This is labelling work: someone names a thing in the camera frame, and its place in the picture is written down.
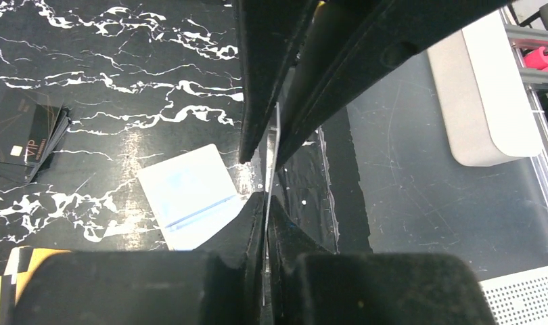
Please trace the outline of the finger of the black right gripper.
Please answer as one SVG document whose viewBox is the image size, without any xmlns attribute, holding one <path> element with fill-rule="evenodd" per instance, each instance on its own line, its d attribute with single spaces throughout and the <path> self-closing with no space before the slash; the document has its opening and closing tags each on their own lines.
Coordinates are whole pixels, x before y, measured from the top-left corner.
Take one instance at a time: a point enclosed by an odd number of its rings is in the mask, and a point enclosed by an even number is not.
<svg viewBox="0 0 548 325">
<path fill-rule="evenodd" d="M 281 113 L 276 165 L 409 58 L 503 1 L 330 1 L 315 16 Z"/>
<path fill-rule="evenodd" d="M 239 143 L 242 164 L 252 159 L 265 134 L 316 7 L 316 1 L 233 3 L 244 95 Z"/>
</svg>

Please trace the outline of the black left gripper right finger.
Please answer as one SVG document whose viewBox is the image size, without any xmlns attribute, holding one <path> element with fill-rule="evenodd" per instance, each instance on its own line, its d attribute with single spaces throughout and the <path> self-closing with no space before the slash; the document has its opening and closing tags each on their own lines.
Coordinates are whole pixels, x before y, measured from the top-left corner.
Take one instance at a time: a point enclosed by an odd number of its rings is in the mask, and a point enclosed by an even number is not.
<svg viewBox="0 0 548 325">
<path fill-rule="evenodd" d="M 276 324 L 311 324 L 309 281 L 302 260 L 308 255 L 330 255 L 289 217 L 278 198 L 271 197 L 267 222 L 271 304 Z"/>
</svg>

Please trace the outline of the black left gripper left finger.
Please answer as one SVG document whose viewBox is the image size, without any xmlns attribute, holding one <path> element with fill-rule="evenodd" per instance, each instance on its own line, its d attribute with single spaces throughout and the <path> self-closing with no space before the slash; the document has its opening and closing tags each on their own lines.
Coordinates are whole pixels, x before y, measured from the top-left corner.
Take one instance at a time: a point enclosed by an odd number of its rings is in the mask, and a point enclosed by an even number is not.
<svg viewBox="0 0 548 325">
<path fill-rule="evenodd" d="M 265 206 L 265 193 L 253 193 L 232 221 L 198 247 L 211 256 L 204 275 L 203 324 L 260 323 Z"/>
</svg>

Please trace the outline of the tan card holder with sleeves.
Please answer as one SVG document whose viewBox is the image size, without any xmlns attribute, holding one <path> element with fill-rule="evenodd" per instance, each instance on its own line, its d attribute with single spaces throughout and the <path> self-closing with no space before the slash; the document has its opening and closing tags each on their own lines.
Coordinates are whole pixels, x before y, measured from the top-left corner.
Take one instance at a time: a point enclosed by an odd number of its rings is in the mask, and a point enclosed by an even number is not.
<svg viewBox="0 0 548 325">
<path fill-rule="evenodd" d="M 245 203 L 214 144 L 145 167 L 137 177 L 171 251 L 198 248 Z"/>
</svg>

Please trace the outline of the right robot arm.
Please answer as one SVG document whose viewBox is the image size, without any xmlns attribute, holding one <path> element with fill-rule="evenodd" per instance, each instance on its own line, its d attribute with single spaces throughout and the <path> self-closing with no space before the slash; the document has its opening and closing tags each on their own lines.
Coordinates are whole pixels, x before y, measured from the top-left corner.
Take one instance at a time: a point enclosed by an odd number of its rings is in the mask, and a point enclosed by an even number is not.
<svg viewBox="0 0 548 325">
<path fill-rule="evenodd" d="M 467 167 L 537 156 L 541 138 L 499 15 L 504 1 L 234 1 L 248 162 L 271 118 L 276 167 L 408 59 L 426 52 L 450 149 Z"/>
</svg>

